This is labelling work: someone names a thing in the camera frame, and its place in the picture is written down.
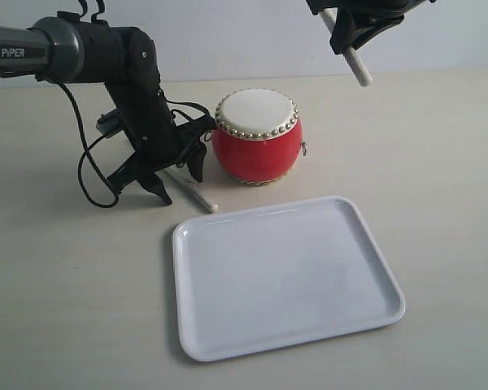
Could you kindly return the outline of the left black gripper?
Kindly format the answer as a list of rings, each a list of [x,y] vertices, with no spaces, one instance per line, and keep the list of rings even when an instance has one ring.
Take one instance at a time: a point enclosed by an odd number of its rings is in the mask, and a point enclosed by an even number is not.
[[[140,180],[140,185],[163,201],[172,204],[163,181],[155,174],[170,166],[187,166],[190,176],[203,182],[203,165],[207,147],[205,134],[211,131],[211,114],[201,109],[201,116],[193,119],[184,111],[173,109],[171,117],[163,119],[157,128],[145,126],[135,133],[124,122],[122,131],[133,147],[132,155],[107,177],[110,189],[120,191]]]

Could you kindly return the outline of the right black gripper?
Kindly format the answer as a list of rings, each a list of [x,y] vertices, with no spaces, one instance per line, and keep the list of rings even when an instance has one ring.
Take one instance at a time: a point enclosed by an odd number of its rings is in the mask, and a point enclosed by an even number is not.
[[[313,15],[337,9],[330,45],[335,54],[358,50],[374,37],[403,22],[402,15],[425,0],[307,0]]]

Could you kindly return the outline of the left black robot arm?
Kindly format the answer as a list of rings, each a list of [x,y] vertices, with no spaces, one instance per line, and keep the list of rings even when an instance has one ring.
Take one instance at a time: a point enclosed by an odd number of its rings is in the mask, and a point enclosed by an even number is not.
[[[205,134],[216,121],[210,111],[194,102],[167,99],[161,89],[153,40],[135,27],[112,27],[98,14],[84,21],[83,13],[59,11],[38,20],[31,28],[0,27],[0,80],[33,75],[58,85],[75,112],[83,154],[113,197],[137,182],[148,193],[172,204],[158,171],[186,166],[203,180],[207,147]],[[83,119],[70,84],[102,84],[115,107],[100,116],[96,128],[102,139],[123,132],[132,155],[105,176],[94,161],[93,146],[85,139]]]

